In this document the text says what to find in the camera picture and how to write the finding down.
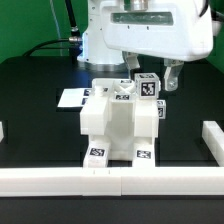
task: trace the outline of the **green background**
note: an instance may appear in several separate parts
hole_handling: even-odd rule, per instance
[[[224,1],[210,1],[213,8],[224,13]],[[70,36],[70,25],[63,0],[54,0],[61,36]],[[83,32],[88,23],[87,0],[72,1],[78,27]],[[36,44],[57,39],[56,26],[49,0],[0,0],[0,62],[22,55]],[[224,72],[224,28],[215,39],[208,60]],[[38,51],[34,55],[60,55],[59,50]]]

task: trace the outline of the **cube with marker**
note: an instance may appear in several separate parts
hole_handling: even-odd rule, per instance
[[[160,81],[155,73],[136,73],[135,85],[139,99],[147,100],[159,97]]]

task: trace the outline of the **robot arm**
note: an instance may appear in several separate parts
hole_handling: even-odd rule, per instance
[[[184,61],[205,58],[213,48],[207,0],[88,0],[88,11],[78,58],[88,68],[120,70],[125,62],[133,69],[139,67],[138,54],[162,57],[170,91],[177,88]]]

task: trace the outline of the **black cable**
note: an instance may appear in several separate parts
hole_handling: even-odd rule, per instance
[[[200,17],[202,17],[208,10],[208,7],[209,7],[209,0],[206,0],[205,1],[205,5],[204,5],[204,8],[202,9],[201,13],[200,13]]]
[[[50,41],[43,42],[43,43],[41,43],[41,44],[36,45],[36,46],[33,47],[32,49],[26,51],[26,52],[23,54],[23,56],[25,56],[25,57],[30,56],[34,51],[40,49],[40,48],[43,47],[43,46],[50,45],[50,44],[55,44],[55,43],[62,43],[62,42],[69,42],[69,39],[64,38],[64,39],[50,40]]]
[[[35,49],[32,53],[39,50],[68,50],[68,49],[69,47],[41,47],[41,48]]]
[[[212,14],[212,20],[213,21],[224,23],[224,15],[222,13],[217,12],[217,11],[212,9],[211,14]]]
[[[80,36],[80,32],[78,31],[78,29],[75,30],[77,25],[76,25],[76,21],[75,21],[75,16],[74,16],[71,0],[65,0],[65,5],[66,5],[67,12],[68,12],[70,25],[72,28],[71,34],[72,34],[72,36],[75,36],[75,35]]]

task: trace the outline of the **black table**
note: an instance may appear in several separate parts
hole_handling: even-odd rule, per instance
[[[144,57],[145,72],[163,73],[161,59]],[[0,167],[79,167],[87,149],[80,108],[57,109],[65,88],[91,87],[93,72],[68,57],[16,57],[0,65]],[[179,89],[162,91],[167,119],[160,121],[157,166],[217,166],[201,138],[202,122],[224,124],[224,75],[205,60],[186,63]],[[130,166],[110,162],[109,166]],[[122,196],[1,198],[0,223],[223,223],[224,197]]]

